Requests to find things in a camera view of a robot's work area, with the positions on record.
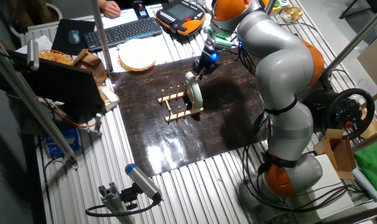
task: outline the orange controller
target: orange controller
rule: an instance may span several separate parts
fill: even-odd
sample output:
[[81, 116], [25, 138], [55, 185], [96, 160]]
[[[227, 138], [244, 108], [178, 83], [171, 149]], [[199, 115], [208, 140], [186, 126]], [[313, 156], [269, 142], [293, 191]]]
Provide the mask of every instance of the orange controller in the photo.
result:
[[174, 33], [189, 35], [198, 30], [205, 20], [205, 13], [187, 1], [174, 1], [157, 11], [158, 22]]

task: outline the green cloth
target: green cloth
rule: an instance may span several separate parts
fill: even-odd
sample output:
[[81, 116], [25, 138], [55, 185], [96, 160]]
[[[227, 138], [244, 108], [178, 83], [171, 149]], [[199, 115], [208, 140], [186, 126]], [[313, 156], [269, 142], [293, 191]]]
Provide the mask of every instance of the green cloth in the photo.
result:
[[355, 153], [362, 173], [377, 190], [377, 142]]

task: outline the computer mouse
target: computer mouse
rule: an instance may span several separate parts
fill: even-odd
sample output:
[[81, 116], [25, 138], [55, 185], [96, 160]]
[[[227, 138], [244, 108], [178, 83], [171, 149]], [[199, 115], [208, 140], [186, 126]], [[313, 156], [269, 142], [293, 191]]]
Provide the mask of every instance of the computer mouse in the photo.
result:
[[68, 32], [68, 41], [72, 45], [79, 44], [81, 42], [81, 39], [79, 38], [79, 31], [71, 30]]

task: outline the white plate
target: white plate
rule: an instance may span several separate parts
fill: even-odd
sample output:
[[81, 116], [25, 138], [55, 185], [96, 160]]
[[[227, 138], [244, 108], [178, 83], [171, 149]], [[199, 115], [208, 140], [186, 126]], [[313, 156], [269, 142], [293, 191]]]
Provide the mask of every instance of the white plate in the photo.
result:
[[149, 39], [133, 39], [119, 45], [119, 59], [128, 67], [142, 70], [156, 61]]
[[192, 72], [187, 72], [185, 76], [187, 96], [191, 102], [195, 102], [196, 108], [202, 108], [202, 94]]

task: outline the robotic arm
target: robotic arm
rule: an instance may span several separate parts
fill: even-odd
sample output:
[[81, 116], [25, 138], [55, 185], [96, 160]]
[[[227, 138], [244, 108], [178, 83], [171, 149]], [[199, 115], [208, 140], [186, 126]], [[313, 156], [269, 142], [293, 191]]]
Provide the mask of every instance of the robotic arm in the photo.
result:
[[256, 69], [259, 95], [272, 121], [269, 149], [259, 168], [259, 190], [269, 201], [292, 197], [313, 186], [322, 176], [319, 162], [302, 152], [313, 133], [308, 107], [296, 100], [298, 89], [316, 82], [323, 57], [313, 46], [283, 30], [253, 0], [218, 0], [202, 55], [194, 61], [201, 78], [216, 68], [218, 52], [230, 50], [227, 38], [237, 28], [240, 47], [261, 57]]

